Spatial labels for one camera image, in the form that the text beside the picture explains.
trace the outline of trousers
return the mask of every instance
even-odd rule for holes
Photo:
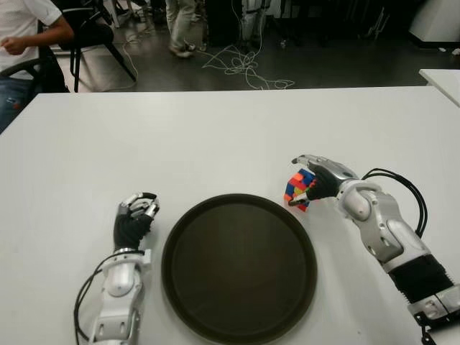
[[[243,41],[260,40],[265,28],[266,11],[272,0],[243,0],[243,17],[241,18],[241,38]]]
[[[31,87],[31,80],[0,77],[0,134],[40,91]]]
[[[170,45],[182,50],[185,36],[190,29],[190,20],[195,12],[195,0],[166,0],[166,20],[170,30]]]

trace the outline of shoe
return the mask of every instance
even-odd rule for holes
[[[196,45],[194,45],[193,43],[185,42],[185,50],[187,50],[188,52],[194,52],[196,50]]]
[[[208,50],[208,43],[206,43],[206,42],[201,43],[201,46],[199,47],[199,50],[201,52],[207,51]]]
[[[178,49],[170,46],[170,52],[171,54],[177,56],[178,58],[181,59],[188,59],[193,56],[193,53],[186,50],[185,48],[183,49]]]

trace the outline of robot forearm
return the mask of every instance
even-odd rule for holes
[[[452,283],[403,220],[397,201],[378,185],[358,179],[348,168],[326,158],[306,155],[293,162],[307,165],[319,181],[291,204],[335,196],[339,210],[359,228],[367,251],[408,299],[409,311],[423,327],[423,343],[448,344],[455,338],[460,344],[460,285]]]
[[[101,269],[102,308],[93,325],[89,344],[135,345],[141,320],[142,276],[150,268],[151,251],[139,252],[139,243],[159,211],[157,197],[138,193],[119,206],[114,226],[115,254]]]

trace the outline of jeans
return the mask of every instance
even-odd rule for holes
[[[0,134],[37,95],[30,93],[31,80],[0,77]]]
[[[167,27],[171,33],[171,47],[183,49],[190,20],[195,12],[195,0],[166,0]]]

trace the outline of person's hand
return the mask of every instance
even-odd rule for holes
[[[21,37],[7,37],[1,41],[0,46],[10,55],[21,55],[27,48],[25,39]]]

